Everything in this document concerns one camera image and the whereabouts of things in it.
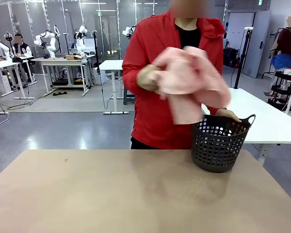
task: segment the hood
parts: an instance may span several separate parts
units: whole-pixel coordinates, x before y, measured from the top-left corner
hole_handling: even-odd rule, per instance
[[[218,18],[199,18],[197,26],[202,35],[209,39],[215,39],[225,34],[225,29]]]

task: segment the pink towel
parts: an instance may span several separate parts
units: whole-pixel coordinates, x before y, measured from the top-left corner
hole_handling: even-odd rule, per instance
[[[151,79],[157,82],[158,93],[168,98],[175,124],[200,122],[201,103],[213,108],[228,105],[228,87],[205,51],[167,48],[152,64],[162,69],[155,71]]]

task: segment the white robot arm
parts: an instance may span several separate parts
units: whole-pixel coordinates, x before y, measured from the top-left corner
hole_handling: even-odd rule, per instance
[[[12,61],[12,58],[10,56],[10,48],[7,47],[5,44],[3,44],[2,42],[0,42],[0,48],[3,49],[4,54],[6,56],[6,60],[7,61]]]
[[[56,26],[54,26],[54,31],[55,31],[55,33],[51,32],[49,30],[46,30],[45,33],[41,33],[40,35],[37,35],[35,37],[35,41],[34,41],[35,45],[40,46],[43,49],[46,48],[50,54],[50,57],[53,57],[53,58],[55,57],[54,51],[56,50],[56,47],[55,47],[56,39],[58,40],[58,37],[60,36],[59,30],[57,29]],[[49,46],[46,46],[47,42],[43,41],[42,37],[43,38],[50,37]]]
[[[136,26],[126,27],[125,31],[123,31],[122,34],[125,35],[128,38],[128,40],[130,40],[132,35],[135,32],[135,29],[136,29]]]
[[[77,50],[80,55],[84,55],[84,52],[87,48],[84,45],[83,37],[86,37],[87,29],[85,26],[81,25],[79,30],[76,31],[76,38],[77,38]]]

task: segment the black pole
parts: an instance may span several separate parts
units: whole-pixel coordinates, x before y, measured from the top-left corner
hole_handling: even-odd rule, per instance
[[[66,33],[64,33],[64,35],[65,35],[65,39],[66,39],[66,45],[67,45],[67,51],[68,51],[68,55],[70,55],[70,53],[69,53],[69,47],[68,47],[68,41],[67,41],[67,34],[66,34]]]
[[[11,46],[12,53],[15,56],[15,53],[14,53],[14,50],[13,50],[13,46],[12,46],[11,40],[9,40],[9,42],[10,42],[10,46]]]
[[[98,47],[97,47],[97,42],[96,42],[96,32],[97,31],[93,31],[93,37],[94,37],[94,42],[95,42],[95,56],[96,56],[96,62],[97,62],[97,74],[100,74],[99,59],[98,59]]]
[[[251,32],[252,32],[251,30],[248,30],[247,34],[246,34],[246,40],[244,42],[244,46],[243,46],[243,50],[242,50],[241,62],[239,64],[239,69],[238,69],[234,89],[238,89],[239,78],[241,77],[241,73],[242,73],[242,69],[243,69],[243,62],[244,62],[244,59],[246,57],[246,51],[247,51],[249,39],[251,36]]]

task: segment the glass wall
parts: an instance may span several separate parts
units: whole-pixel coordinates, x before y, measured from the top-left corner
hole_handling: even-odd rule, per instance
[[[88,48],[95,47],[92,32],[97,31],[100,62],[123,59],[129,44],[122,34],[126,27],[167,12],[170,4],[171,0],[0,0],[0,40],[6,44],[7,31],[21,33],[34,56],[42,57],[47,51],[34,45],[35,36],[45,30],[54,31],[56,25],[63,53],[67,53],[64,33],[70,48],[75,32],[84,25],[88,30],[84,40]]]

